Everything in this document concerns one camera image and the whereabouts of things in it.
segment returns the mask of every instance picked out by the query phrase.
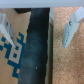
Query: tan floor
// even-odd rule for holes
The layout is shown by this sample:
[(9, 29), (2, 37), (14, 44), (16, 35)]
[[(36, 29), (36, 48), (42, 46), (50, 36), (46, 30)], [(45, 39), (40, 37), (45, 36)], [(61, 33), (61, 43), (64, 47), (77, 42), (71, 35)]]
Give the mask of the tan floor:
[(65, 24), (78, 7), (55, 8), (53, 30), (53, 84), (84, 84), (84, 23), (64, 49)]

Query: blue geometric print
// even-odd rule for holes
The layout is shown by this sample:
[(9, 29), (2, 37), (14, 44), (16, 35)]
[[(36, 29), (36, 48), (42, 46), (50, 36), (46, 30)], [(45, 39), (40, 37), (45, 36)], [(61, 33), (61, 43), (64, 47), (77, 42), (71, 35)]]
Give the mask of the blue geometric print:
[(8, 59), (8, 63), (7, 64), (14, 67), (12, 76), (15, 77), (15, 78), (18, 78), (18, 75), (19, 75), (17, 73), (17, 69), (20, 69), (21, 68), (21, 59), (22, 59), (22, 56), (23, 56), (24, 46), (25, 46), (25, 43), (23, 42), (24, 35), (19, 32), (19, 36), (21, 37), (21, 39), (19, 40), (17, 38), (17, 42), (22, 45), (22, 49), (21, 49), (20, 59), (19, 59), (19, 63), (18, 64), (15, 63), (15, 62), (13, 62), (13, 61), (11, 61), (11, 60), (9, 60), (9, 55), (10, 55), (10, 52), (11, 52), (11, 49), (12, 49), (12, 45), (10, 43), (9, 44), (6, 44), (5, 43), (6, 39), (4, 37), (1, 38), (1, 41), (4, 42), (4, 46), (0, 45), (0, 50), (1, 51), (3, 50), (3, 47), (5, 47), (7, 49), (7, 52), (5, 54), (5, 58)]

